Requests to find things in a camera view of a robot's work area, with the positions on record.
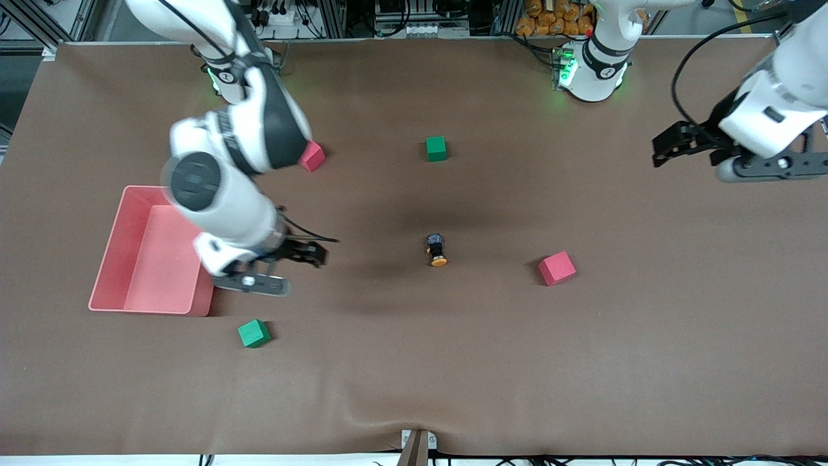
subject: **pink cube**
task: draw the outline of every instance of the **pink cube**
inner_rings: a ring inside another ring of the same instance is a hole
[[[546,286],[559,284],[575,274],[575,266],[566,251],[545,258],[538,269],[541,270]]]
[[[319,144],[310,141],[305,148],[305,152],[299,159],[299,164],[308,172],[313,172],[325,161],[325,153]]]

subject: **table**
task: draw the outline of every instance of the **table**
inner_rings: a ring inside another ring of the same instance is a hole
[[[642,41],[600,104],[510,41],[295,45],[285,82],[330,158],[258,183],[342,243],[280,265],[290,297],[217,291],[207,318],[86,304],[123,187],[157,184],[170,125],[220,100],[184,46],[62,46],[0,168],[0,451],[369,451],[421,427],[452,454],[825,453],[827,181],[652,168],[692,43]],[[772,47],[702,49],[688,110]],[[541,286],[560,250],[578,275]],[[243,348],[252,318],[276,340]]]

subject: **wire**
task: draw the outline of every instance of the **wire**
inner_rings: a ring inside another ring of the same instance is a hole
[[[307,230],[306,228],[300,226],[298,223],[296,223],[293,220],[287,218],[287,216],[285,215],[285,208],[283,206],[279,207],[279,211],[282,213],[282,218],[285,219],[285,222],[287,222],[288,225],[295,227],[297,230],[301,231],[302,233],[313,236],[315,240],[328,241],[329,243],[339,243],[339,240],[337,240],[335,238],[329,238],[327,236],[317,235],[313,231]]]
[[[3,20],[8,20],[8,21],[6,22],[6,26],[4,26],[4,25],[2,24]],[[3,34],[5,34],[5,33],[6,33],[6,31],[8,31],[8,28],[9,28],[11,25],[12,25],[12,19],[11,19],[10,17],[6,16],[6,13],[3,13],[3,14],[2,14],[2,16],[0,16],[0,27],[2,27],[2,31],[0,31],[0,36],[2,36]]]
[[[750,8],[745,8],[745,7],[742,7],[741,5],[737,5],[734,0],[727,0],[727,1],[730,3],[731,7],[736,8],[737,10],[739,10],[741,12],[746,12],[746,13],[753,12],[753,10],[750,9]]]
[[[408,20],[410,20],[411,17],[412,17],[411,0],[405,0],[405,6],[402,8],[402,10],[400,10],[400,23],[397,25],[397,27],[394,28],[393,31],[391,31],[391,32],[377,31],[373,26],[368,24],[368,18],[365,17],[365,16],[363,16],[363,24],[365,25],[365,28],[368,29],[368,32],[370,32],[374,36],[388,37],[388,36],[393,36],[394,34],[397,34],[398,32],[405,29],[406,25],[408,24]]]
[[[302,14],[302,11],[299,8],[300,5],[305,10],[304,15]],[[307,21],[305,27],[308,28],[308,31],[310,31],[310,33],[313,34],[313,36],[317,39],[324,38],[322,36],[322,32],[320,32],[320,30],[316,28],[316,23],[313,22],[313,17],[311,16],[311,13],[308,11],[308,5],[307,3],[305,3],[305,0],[296,0],[296,10],[299,12],[299,16],[302,18],[302,23],[305,24],[305,21]]]
[[[291,51],[291,40],[288,39],[287,44],[285,45],[285,53],[282,54],[282,57],[279,59],[279,66],[276,68],[276,72],[281,72],[282,68],[285,67],[287,64],[287,54]]]
[[[706,129],[702,128],[693,119],[693,117],[691,117],[690,114],[687,113],[687,111],[684,109],[684,107],[681,106],[681,102],[679,102],[679,99],[678,99],[678,93],[676,92],[676,85],[678,84],[678,78],[681,75],[681,72],[684,70],[684,67],[687,65],[687,62],[690,60],[690,57],[693,56],[693,54],[696,53],[696,51],[698,51],[707,42],[712,41],[716,37],[721,36],[722,34],[724,34],[726,32],[730,32],[730,31],[739,29],[742,26],[750,26],[751,24],[756,24],[756,23],[759,23],[759,22],[766,22],[766,21],[770,21],[770,20],[773,20],[773,19],[778,19],[778,18],[781,18],[781,17],[785,17],[785,13],[777,13],[777,14],[769,15],[769,16],[765,16],[765,17],[758,17],[758,18],[754,18],[754,19],[751,19],[751,20],[747,20],[747,21],[737,22],[737,23],[731,24],[730,26],[727,26],[727,27],[723,27],[723,28],[719,29],[718,31],[716,31],[716,32],[710,34],[709,36],[705,37],[704,39],[699,41],[699,43],[695,44],[693,46],[693,48],[691,48],[690,51],[687,52],[687,55],[685,55],[684,58],[681,59],[681,62],[679,63],[678,68],[676,68],[676,73],[673,75],[673,79],[670,82],[670,97],[672,98],[673,105],[676,106],[676,110],[678,110],[678,113],[681,114],[681,117],[683,117],[687,121],[687,123],[691,124],[696,129],[698,129],[699,132],[701,134],[703,134],[706,138],[708,138],[712,143],[715,143],[716,145],[718,145],[722,148],[727,148],[727,147],[730,146],[730,144],[727,144],[727,145],[723,146],[722,142],[719,141],[718,138],[714,138],[712,134],[710,134]],[[671,464],[671,463],[667,463],[667,464],[662,463],[662,464],[659,464],[659,466],[667,466],[668,464]]]
[[[518,44],[520,44],[520,45],[522,45],[522,46],[526,47],[527,49],[529,49],[529,51],[532,53],[532,56],[534,56],[534,57],[535,57],[535,60],[540,61],[540,62],[541,62],[544,66],[549,66],[550,68],[561,68],[561,66],[560,66],[560,65],[556,65],[556,64],[554,64],[554,63],[552,63],[552,62],[550,62],[550,61],[547,61],[545,58],[543,58],[543,56],[541,56],[541,55],[538,53],[538,52],[543,52],[543,53],[552,53],[552,49],[551,49],[551,48],[545,48],[545,47],[535,46],[535,45],[533,45],[533,44],[530,44],[530,43],[529,43],[529,41],[528,41],[527,39],[522,38],[522,37],[520,37],[520,36],[517,36],[517,35],[515,35],[515,34],[512,34],[511,32],[498,32],[498,33],[496,33],[496,34],[494,34],[494,35],[495,35],[495,36],[506,36],[506,37],[511,37],[511,38],[512,38],[512,40],[514,40],[514,41],[515,41],[515,42],[517,42]]]
[[[794,458],[780,458],[778,456],[770,456],[766,454],[745,456],[743,458],[731,459],[730,461],[706,457],[703,457],[698,460],[686,459],[684,461],[685,462],[676,461],[674,459],[668,459],[667,461],[661,461],[661,463],[659,463],[658,466],[734,466],[735,464],[739,464],[745,461],[772,461],[774,463],[789,464],[790,466],[808,466],[807,459],[805,462],[802,462]]]
[[[190,21],[190,19],[188,19],[186,16],[184,16],[180,11],[178,11],[178,9],[176,9],[175,7],[170,5],[170,3],[167,0],[158,0],[158,2],[161,5],[164,5],[166,7],[166,9],[170,10],[174,15],[179,17],[187,26],[192,28],[192,30],[195,31],[196,34],[201,36],[202,39],[207,41],[207,43],[210,44],[210,46],[212,46],[215,49],[215,51],[217,51],[219,53],[222,60],[227,60],[229,58],[229,56],[227,54],[225,54],[223,50],[221,50],[221,47],[219,47],[219,45],[216,44],[213,39],[210,39],[209,36],[207,34],[205,34],[204,31],[202,31],[201,29],[199,29],[198,26],[193,24],[193,22]]]

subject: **red tray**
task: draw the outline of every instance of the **red tray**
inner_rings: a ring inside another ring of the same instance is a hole
[[[89,310],[205,316],[213,280],[193,250],[200,230],[163,187],[127,186],[103,253]]]

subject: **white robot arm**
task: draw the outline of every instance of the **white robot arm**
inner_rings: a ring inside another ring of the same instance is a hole
[[[191,42],[222,80],[231,105],[179,121],[170,131],[164,182],[169,198],[204,232],[194,241],[217,286],[284,295],[286,280],[270,275],[277,260],[319,267],[326,251],[292,237],[282,212],[252,177],[296,164],[311,129],[287,93],[272,56],[230,0],[127,0],[139,21],[159,34]],[[318,237],[319,240],[330,240]],[[269,264],[264,274],[258,261]]]
[[[828,112],[824,1],[783,4],[795,22],[792,31],[714,107],[707,121],[679,121],[657,136],[652,141],[654,166],[714,149],[710,161],[723,182],[803,180],[828,173],[828,154],[811,151],[811,127]],[[791,149],[800,136],[802,150]]]
[[[695,0],[595,0],[598,23],[585,41],[563,46],[573,58],[557,71],[560,86],[586,102],[598,102],[621,85],[627,58],[643,31],[639,8],[669,10]]]

